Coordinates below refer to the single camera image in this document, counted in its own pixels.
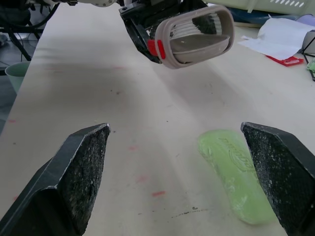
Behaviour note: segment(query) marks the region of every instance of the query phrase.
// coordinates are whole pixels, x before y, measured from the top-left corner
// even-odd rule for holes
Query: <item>soap bar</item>
[[[200,154],[223,182],[235,215],[248,224],[276,220],[263,192],[243,137],[232,130],[213,130],[198,138]]]

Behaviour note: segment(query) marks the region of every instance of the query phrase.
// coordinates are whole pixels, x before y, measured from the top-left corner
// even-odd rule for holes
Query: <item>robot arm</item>
[[[233,44],[230,12],[222,6],[202,9],[207,7],[202,0],[4,0],[0,6],[26,9],[33,3],[75,6],[79,2],[98,7],[118,3],[122,7],[120,16],[137,50],[149,60],[169,68],[186,67],[219,56]],[[0,20],[12,27],[25,28],[6,19]]]

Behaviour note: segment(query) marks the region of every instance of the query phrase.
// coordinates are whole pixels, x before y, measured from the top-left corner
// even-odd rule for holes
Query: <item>black cable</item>
[[[22,37],[20,36],[20,34],[19,33],[17,33],[18,35],[19,35],[19,37],[20,37],[20,39],[21,39],[21,42],[22,42],[22,47],[24,48],[24,43],[23,43],[23,40],[22,40]],[[17,45],[14,43],[14,41],[12,40],[12,38],[11,38],[11,36],[9,35],[9,38],[11,39],[11,42],[17,47]]]
[[[12,23],[12,22],[9,22],[7,21],[6,19],[4,19],[3,17],[0,17],[0,21],[4,22],[5,24],[11,26],[11,27],[15,27],[15,28],[18,28],[18,29],[36,29],[38,27],[41,27],[42,25],[44,25],[45,23],[47,23],[50,18],[54,15],[54,13],[56,12],[57,8],[59,6],[59,3],[56,4],[54,6],[54,8],[51,10],[51,12],[48,14],[48,16],[40,23],[36,24],[36,25],[33,25],[33,26],[22,26],[22,25],[17,25],[15,23]]]
[[[0,60],[0,63],[5,64],[5,65],[7,65],[7,66],[10,66],[9,64],[7,64],[7,63],[5,63],[5,62],[3,62],[3,61],[1,61],[1,60]]]
[[[29,33],[29,35],[28,35],[28,37],[27,37],[27,41],[28,41],[28,43],[29,43],[29,45],[30,45],[31,47],[36,48],[36,46],[33,46],[32,44],[30,44],[30,39],[29,39],[29,37],[30,37],[31,34],[32,34],[32,33]]]
[[[20,36],[20,34],[19,34],[19,33],[17,33],[17,34],[19,35],[19,37],[20,37],[20,39],[21,39],[21,42],[22,42],[22,47],[25,49],[22,37]]]

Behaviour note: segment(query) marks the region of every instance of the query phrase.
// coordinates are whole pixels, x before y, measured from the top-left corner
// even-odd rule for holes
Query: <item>light green cup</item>
[[[24,76],[29,68],[29,65],[30,61],[25,61],[11,65],[5,69],[5,73],[9,77],[9,80],[16,93],[18,93],[20,89],[20,86],[24,80]]]

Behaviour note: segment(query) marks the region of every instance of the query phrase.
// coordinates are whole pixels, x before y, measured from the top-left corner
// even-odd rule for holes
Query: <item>table surface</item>
[[[278,222],[235,217],[196,139],[250,121],[291,132],[314,153],[315,83],[305,65],[287,68],[235,43],[170,70],[137,52],[118,9],[64,4],[48,22],[0,137],[0,217],[69,134],[107,122],[85,235],[286,235]],[[236,28],[236,41],[256,34]],[[204,211],[180,215],[192,207]]]

